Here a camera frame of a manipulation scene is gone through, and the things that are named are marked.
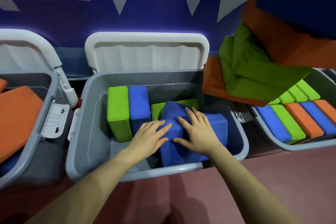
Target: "wall mural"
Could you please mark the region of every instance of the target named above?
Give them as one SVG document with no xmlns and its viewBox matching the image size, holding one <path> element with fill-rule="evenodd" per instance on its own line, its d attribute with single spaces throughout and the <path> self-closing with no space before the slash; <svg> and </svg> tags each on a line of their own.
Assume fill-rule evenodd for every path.
<svg viewBox="0 0 336 224">
<path fill-rule="evenodd" d="M 0 27 L 34 31 L 54 47 L 83 48 L 97 31 L 193 32 L 218 50 L 246 0 L 0 0 Z"/>
</svg>

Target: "right hand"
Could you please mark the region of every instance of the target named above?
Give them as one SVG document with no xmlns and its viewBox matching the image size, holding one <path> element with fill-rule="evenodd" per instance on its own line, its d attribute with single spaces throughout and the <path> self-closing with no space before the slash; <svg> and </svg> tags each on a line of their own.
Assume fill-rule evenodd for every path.
<svg viewBox="0 0 336 224">
<path fill-rule="evenodd" d="M 191 125 L 179 116 L 177 120 L 187 131 L 190 141 L 182 138 L 174 138 L 173 141 L 193 152 L 209 157 L 214 150 L 223 145 L 218 140 L 208 118 L 203 113 L 197 111 L 194 107 L 192 108 L 193 112 L 187 107 L 185 110 L 190 117 Z"/>
</svg>

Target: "finger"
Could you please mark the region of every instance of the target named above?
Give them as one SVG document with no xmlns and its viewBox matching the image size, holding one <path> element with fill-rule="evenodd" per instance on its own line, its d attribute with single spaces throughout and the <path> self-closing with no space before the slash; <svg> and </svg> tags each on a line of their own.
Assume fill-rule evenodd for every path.
<svg viewBox="0 0 336 224">
<path fill-rule="evenodd" d="M 165 120 L 157 120 L 151 125 L 150 129 L 156 131 L 160 126 L 165 124 L 165 122 Z"/>
<path fill-rule="evenodd" d="M 164 126 L 162 129 L 160 129 L 158 132 L 156 132 L 157 138 L 163 137 L 167 131 L 171 128 L 173 124 L 169 123 L 168 125 Z"/>
<path fill-rule="evenodd" d="M 179 121 L 179 123 L 181 124 L 181 126 L 185 129 L 185 130 L 189 130 L 191 128 L 191 125 L 189 124 L 189 122 L 187 122 L 185 119 L 183 119 L 180 116 L 176 117 L 177 120 Z"/>
<path fill-rule="evenodd" d="M 206 125 L 210 125 L 210 122 L 209 122 L 209 120 L 208 120 L 208 117 L 205 116 L 205 114 L 204 114 L 203 112 L 199 112 L 199 113 L 201 114 L 201 116 L 202 116 L 202 118 L 203 118 L 203 120 L 204 120 L 204 123 L 205 123 Z"/>
<path fill-rule="evenodd" d="M 191 109 L 194 112 L 194 114 L 195 114 L 196 119 L 198 120 L 198 122 L 200 124 L 205 124 L 201 113 L 199 111 L 197 111 L 195 107 L 192 107 Z"/>
<path fill-rule="evenodd" d="M 186 107 L 185 110 L 187 111 L 187 114 L 190 117 L 191 125 L 195 125 L 195 124 L 199 123 L 195 114 L 188 107 Z"/>
<path fill-rule="evenodd" d="M 149 129 L 151 127 L 151 125 L 156 122 L 157 120 L 154 120 L 154 121 L 151 121 L 151 122 L 148 122 L 145 126 L 145 129 Z"/>
<path fill-rule="evenodd" d="M 143 123 L 143 124 L 140 126 L 139 130 L 140 130 L 140 129 L 143 129 L 147 124 L 148 124 L 148 122 Z"/>
<path fill-rule="evenodd" d="M 159 141 L 157 141 L 156 145 L 155 145 L 155 151 L 157 151 L 168 140 L 169 139 L 167 137 L 165 137 L 165 138 L 161 138 Z"/>
<path fill-rule="evenodd" d="M 185 139 L 183 139 L 183 138 L 174 138 L 173 141 L 174 141 L 175 143 L 178 143 L 178 144 L 184 146 L 185 148 L 187 148 L 187 149 L 193 151 L 193 148 L 194 148 L 194 147 L 193 147 L 193 145 L 191 144 L 191 142 L 189 142 L 189 141 L 187 141 L 187 140 L 185 140 Z"/>
</svg>

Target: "left hand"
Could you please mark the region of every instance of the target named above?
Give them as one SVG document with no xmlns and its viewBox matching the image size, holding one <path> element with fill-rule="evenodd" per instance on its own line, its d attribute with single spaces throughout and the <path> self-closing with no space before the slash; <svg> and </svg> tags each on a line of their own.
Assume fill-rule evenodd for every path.
<svg viewBox="0 0 336 224">
<path fill-rule="evenodd" d="M 169 123 L 159 131 L 156 131 L 164 123 L 165 120 L 154 120 L 141 125 L 138 132 L 125 149 L 128 152 L 129 157 L 134 161 L 134 164 L 148 158 L 156 152 L 164 142 L 168 141 L 167 137 L 161 137 L 163 137 L 171 128 L 172 123 Z"/>
</svg>

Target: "hand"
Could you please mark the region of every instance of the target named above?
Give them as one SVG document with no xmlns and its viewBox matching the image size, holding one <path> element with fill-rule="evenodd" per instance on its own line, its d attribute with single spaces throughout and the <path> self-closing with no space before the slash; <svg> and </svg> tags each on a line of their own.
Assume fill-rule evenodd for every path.
<svg viewBox="0 0 336 224">
<path fill-rule="evenodd" d="M 193 152 L 205 155 L 209 158 L 210 154 L 216 148 L 223 145 L 218 140 L 208 118 L 203 113 L 197 111 L 194 107 L 192 108 L 193 112 L 187 107 L 185 110 L 190 117 L 191 125 L 181 117 L 177 117 L 177 120 L 188 132 L 190 141 L 182 138 L 174 138 L 173 141 L 183 145 Z"/>
<path fill-rule="evenodd" d="M 138 132 L 135 134 L 130 144 L 125 149 L 128 152 L 130 158 L 132 158 L 134 161 L 134 164 L 145 158 L 148 158 L 150 155 L 156 152 L 164 142 L 168 141 L 167 137 L 161 137 L 163 137 L 171 128 L 172 123 L 169 123 L 159 131 L 156 131 L 164 123 L 165 120 L 154 120 L 141 125 Z"/>
</svg>

